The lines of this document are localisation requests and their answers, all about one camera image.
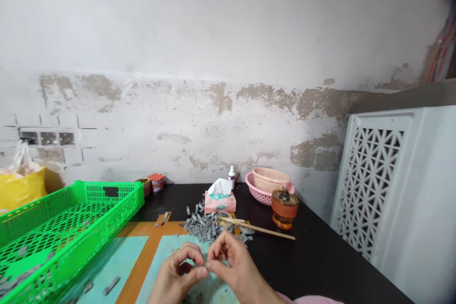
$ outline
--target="hand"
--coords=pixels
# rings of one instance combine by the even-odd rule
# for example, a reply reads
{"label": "hand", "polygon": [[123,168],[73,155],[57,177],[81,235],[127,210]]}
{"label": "hand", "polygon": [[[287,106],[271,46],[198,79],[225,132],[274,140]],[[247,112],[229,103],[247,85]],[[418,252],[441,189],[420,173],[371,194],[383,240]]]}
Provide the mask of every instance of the hand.
{"label": "hand", "polygon": [[[221,263],[220,257],[230,267]],[[210,246],[208,262],[209,271],[224,280],[241,303],[283,303],[261,276],[247,247],[226,230]]]}
{"label": "hand", "polygon": [[[201,266],[194,268],[185,261],[187,259]],[[201,249],[186,242],[163,261],[147,303],[181,304],[188,290],[208,275]]]}

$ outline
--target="white cabinet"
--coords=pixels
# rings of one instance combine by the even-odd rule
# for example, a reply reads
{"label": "white cabinet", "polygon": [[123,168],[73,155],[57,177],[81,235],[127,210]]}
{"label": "white cabinet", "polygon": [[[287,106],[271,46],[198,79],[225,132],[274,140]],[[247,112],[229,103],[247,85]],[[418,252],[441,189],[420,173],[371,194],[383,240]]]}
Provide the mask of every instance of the white cabinet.
{"label": "white cabinet", "polygon": [[332,228],[416,303],[456,295],[456,106],[353,114]]}

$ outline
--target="pink basket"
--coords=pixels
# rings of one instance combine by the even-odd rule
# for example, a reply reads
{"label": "pink basket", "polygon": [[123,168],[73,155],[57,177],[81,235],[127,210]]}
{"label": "pink basket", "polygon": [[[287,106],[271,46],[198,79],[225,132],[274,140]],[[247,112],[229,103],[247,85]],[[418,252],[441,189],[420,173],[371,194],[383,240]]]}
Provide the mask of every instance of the pink basket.
{"label": "pink basket", "polygon": [[[262,191],[260,189],[255,188],[255,182],[253,180],[253,172],[249,172],[246,175],[246,183],[248,185],[248,189],[252,196],[260,203],[271,205],[272,204],[272,193]],[[289,193],[295,193],[295,186],[292,182],[288,183],[286,189]]]}

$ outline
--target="black table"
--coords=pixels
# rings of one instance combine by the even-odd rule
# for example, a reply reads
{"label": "black table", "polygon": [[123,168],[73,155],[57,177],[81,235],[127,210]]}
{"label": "black table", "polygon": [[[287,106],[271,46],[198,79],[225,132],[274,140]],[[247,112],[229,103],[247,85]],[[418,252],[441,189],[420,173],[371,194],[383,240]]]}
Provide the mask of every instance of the black table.
{"label": "black table", "polygon": [[[146,198],[132,221],[155,222],[172,211],[171,221],[187,219],[186,206],[195,208],[211,184],[168,184]],[[233,191],[236,217],[252,225],[283,232],[272,222],[272,209],[252,197],[245,183]],[[345,304],[412,303],[393,283],[342,240],[305,204],[299,203],[290,235],[296,241],[256,233],[247,242],[259,271],[290,299],[322,295]]]}

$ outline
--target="teal mat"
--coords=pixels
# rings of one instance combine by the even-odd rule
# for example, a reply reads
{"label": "teal mat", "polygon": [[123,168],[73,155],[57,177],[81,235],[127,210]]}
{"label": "teal mat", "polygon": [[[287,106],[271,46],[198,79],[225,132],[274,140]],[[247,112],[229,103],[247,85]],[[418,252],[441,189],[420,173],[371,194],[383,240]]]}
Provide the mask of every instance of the teal mat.
{"label": "teal mat", "polygon": [[[139,254],[149,237],[118,237],[115,238],[98,256],[90,267],[82,274],[77,284],[72,287],[60,301],[66,303],[78,297],[81,303],[115,303],[130,275]],[[103,290],[109,286],[116,276],[119,282],[111,292],[105,296]],[[85,283],[91,279],[94,287],[82,295]]]}
{"label": "teal mat", "polygon": [[[192,242],[201,248],[204,259],[207,259],[209,243],[201,243],[195,237],[189,235],[179,235],[178,237],[163,236],[153,257],[153,261],[149,271],[147,272],[146,279],[142,285],[141,292],[136,300],[136,304],[145,304],[152,291],[155,279],[157,279],[158,271],[165,258],[169,257],[186,241]],[[201,293],[202,301],[197,298]],[[188,295],[191,297],[190,303],[217,303],[217,304],[234,304],[238,300],[229,286],[219,279],[215,274],[209,273],[209,277],[196,284],[189,291]]]}

